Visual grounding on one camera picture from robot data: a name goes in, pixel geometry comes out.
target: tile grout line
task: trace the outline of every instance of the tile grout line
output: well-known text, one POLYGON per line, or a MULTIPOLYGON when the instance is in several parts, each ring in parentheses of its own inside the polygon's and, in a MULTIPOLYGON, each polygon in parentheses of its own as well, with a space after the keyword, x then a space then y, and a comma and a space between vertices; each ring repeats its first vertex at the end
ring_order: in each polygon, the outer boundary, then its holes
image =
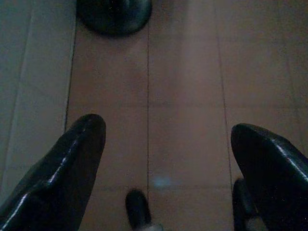
POLYGON ((280 7, 279 7, 279 3, 276 3, 276 7, 277 7, 277 13, 278 13, 278 22, 280 23, 281 26, 281 33, 282 33, 282 45, 284 48, 284 52, 285 52, 285 61, 286 61, 286 69, 287 69, 287 74, 289 77, 289 81, 290 81, 290 85, 291 85, 291 92, 292 92, 292 100, 293 100, 293 105, 294 105, 294 112, 295 112, 295 119, 296 119, 296 123, 297 126, 299 128, 299 141, 302 145, 302 149, 303 152, 306 153, 307 150, 305 150, 305 146, 304 146, 304 139, 303 139, 303 134, 302 134, 302 128, 300 126, 300 116, 299 116, 299 109, 298 109, 298 105, 296 103, 296 97, 295 97, 295 89, 294 89, 294 83, 293 83, 293 78, 291 75, 291 68, 290 68, 290 58, 289 58, 289 52, 287 49, 287 42, 286 42, 286 37, 285 37, 285 33, 283 31, 283 25, 282 25, 282 16, 281 16, 281 12, 280 12, 280 7))
POLYGON ((215 23, 215 31, 216 31, 216 40, 217 40, 217 48, 218 48, 218 65, 219 65, 219 74, 220 74, 220 84, 222 90, 222 101, 223 101, 223 110, 224 110, 224 120, 225 120, 225 129, 226 129, 226 145, 228 152, 228 162, 229 162, 229 176, 230 176, 230 191, 232 194, 232 175, 231 175, 231 157, 230 157, 230 148, 229 148, 229 132, 228 132, 228 122, 227 122, 227 107, 226 107, 226 95, 225 95, 225 87, 223 83, 223 73, 222 73, 222 59, 221 59, 221 49, 220 49, 220 39, 218 34, 218 21, 217 21, 217 9, 215 5, 215 0, 212 0, 213 8, 214 8, 214 23, 215 23))
POLYGON ((70 92, 71 92, 71 84, 72 84, 72 75, 73 75, 73 61, 75 56, 75 46, 76 46, 76 35, 77 35, 77 17, 75 17, 75 22, 73 26, 73 32, 72 32, 72 38, 71 38, 71 54, 70 54, 70 68, 68 70, 68 80, 67 80, 67 89, 66 89, 66 107, 64 110, 64 121, 63 121, 63 133, 67 130, 67 116, 68 116, 68 110, 69 110, 69 100, 70 100, 70 92))
MULTIPOLYGON (((110 104, 105 104, 103 102, 94 102, 94 103, 78 103, 78 105, 73 105, 71 106, 72 108, 76 109, 79 107, 84 107, 87 105, 93 106, 93 105, 97 105, 100 104, 106 108, 147 108, 148 105, 144 104, 144 105, 140 105, 140 104, 134 104, 134 103, 110 103, 110 104)), ((199 104, 193 104, 193 103, 154 103, 151 102, 151 104, 149 103, 149 107, 151 108, 176 108, 178 106, 185 106, 187 108, 200 108, 200 107, 210 107, 210 108, 221 108, 221 106, 217 105, 217 104, 206 104, 206 103, 199 103, 199 104)), ((239 108, 239 109, 252 109, 252 108, 260 108, 260 109, 271 109, 271 108, 277 108, 277 109, 295 109, 296 106, 284 106, 284 105, 261 105, 261 104, 251 104, 251 105, 240 105, 240 104, 232 104, 230 106, 226 106, 226 108, 239 108)))
MULTIPOLYGON (((130 190, 132 188, 140 188, 144 189, 145 187, 141 187, 138 185, 119 185, 119 186, 102 186, 98 189, 98 191, 106 192, 106 191, 119 191, 119 190, 130 190)), ((167 190, 229 190, 230 186, 224 185, 185 185, 185 186, 167 186, 167 187, 149 187, 151 190, 155 191, 167 191, 167 190)))
POLYGON ((148 32, 147 32, 147 199, 149 201, 149 145, 150 145, 150 141, 149 141, 149 113, 150 113, 150 109, 149 109, 149 97, 150 97, 150 70, 149 70, 149 47, 150 47, 150 42, 149 42, 149 37, 150 37, 150 22, 148 23, 148 32))

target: dark round object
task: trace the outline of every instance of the dark round object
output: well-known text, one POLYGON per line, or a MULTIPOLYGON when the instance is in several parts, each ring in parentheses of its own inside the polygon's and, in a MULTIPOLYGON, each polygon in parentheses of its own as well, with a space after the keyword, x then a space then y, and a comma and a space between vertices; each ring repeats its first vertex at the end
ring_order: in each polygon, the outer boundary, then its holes
POLYGON ((148 202, 140 190, 130 191, 125 200, 126 212, 130 226, 133 230, 151 224, 151 214, 148 202))
POLYGON ((232 192, 234 231, 247 231, 246 222, 258 216, 244 179, 238 179, 232 192))
POLYGON ((77 0, 77 15, 91 30, 125 36, 141 30, 152 12, 152 0, 77 0))

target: floor tile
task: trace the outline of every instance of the floor tile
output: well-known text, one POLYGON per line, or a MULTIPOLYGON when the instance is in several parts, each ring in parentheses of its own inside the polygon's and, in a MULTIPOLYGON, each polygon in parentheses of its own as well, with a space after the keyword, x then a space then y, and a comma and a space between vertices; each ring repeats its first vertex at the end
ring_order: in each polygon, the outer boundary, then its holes
POLYGON ((131 231, 125 209, 128 191, 93 189, 79 231, 131 231))
POLYGON ((216 0, 219 37, 236 40, 282 40, 278 6, 271 0, 216 0))
POLYGON ((226 105, 292 107, 292 84, 282 45, 221 43, 226 105))
POLYGON ((77 24, 70 105, 147 103, 147 27, 127 38, 106 38, 77 24))
POLYGON ((44 157, 63 133, 63 118, 63 105, 30 85, 20 84, 7 166, 32 166, 44 157))
POLYGON ((150 185, 228 186, 222 108, 150 108, 150 185))
POLYGON ((223 105, 217 42, 150 40, 150 103, 223 105))
POLYGON ((89 113, 101 115, 107 127, 95 184, 99 187, 146 186, 147 109, 100 104, 69 107, 68 126, 89 113))
POLYGON ((5 168, 7 149, 11 133, 15 101, 18 91, 16 78, 2 76, 0 78, 0 185, 5 168))
POLYGON ((171 231, 233 230, 230 189, 150 190, 153 221, 171 231))
POLYGON ((242 177, 240 169, 234 159, 230 143, 231 129, 236 124, 248 123, 264 127, 287 138, 295 147, 303 151, 295 109, 227 108, 227 123, 233 183, 239 177, 242 177))
POLYGON ((59 102, 67 98, 75 11, 76 3, 73 1, 33 1, 21 79, 59 102))
POLYGON ((308 43, 287 43, 287 52, 296 104, 308 106, 308 43))
POLYGON ((308 158, 308 108, 298 110, 305 156, 308 158))
POLYGON ((308 41, 308 2, 306 0, 280 0, 284 37, 287 41, 308 41))
POLYGON ((215 16, 211 0, 154 0, 150 19, 151 37, 215 38, 215 16))
POLYGON ((1 1, 0 69, 1 78, 19 80, 30 27, 33 1, 1 1))

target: brown floor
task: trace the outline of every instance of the brown floor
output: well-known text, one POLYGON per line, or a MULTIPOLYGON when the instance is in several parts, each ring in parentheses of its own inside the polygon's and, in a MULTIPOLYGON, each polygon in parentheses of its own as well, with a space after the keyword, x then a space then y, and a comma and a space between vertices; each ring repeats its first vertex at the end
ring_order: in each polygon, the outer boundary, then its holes
POLYGON ((129 38, 77 23, 68 125, 87 113, 107 141, 80 230, 128 231, 130 188, 173 231, 232 230, 228 145, 245 122, 308 154, 306 0, 154 0, 129 38))

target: black rounded base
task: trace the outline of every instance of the black rounded base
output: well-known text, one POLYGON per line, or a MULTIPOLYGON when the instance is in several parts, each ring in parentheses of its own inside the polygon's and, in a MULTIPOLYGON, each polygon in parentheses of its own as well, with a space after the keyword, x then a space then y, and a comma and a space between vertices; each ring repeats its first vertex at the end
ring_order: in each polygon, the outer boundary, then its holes
POLYGON ((125 36, 141 30, 152 12, 152 0, 129 0, 115 12, 108 1, 77 0, 77 15, 91 30, 103 35, 125 36))

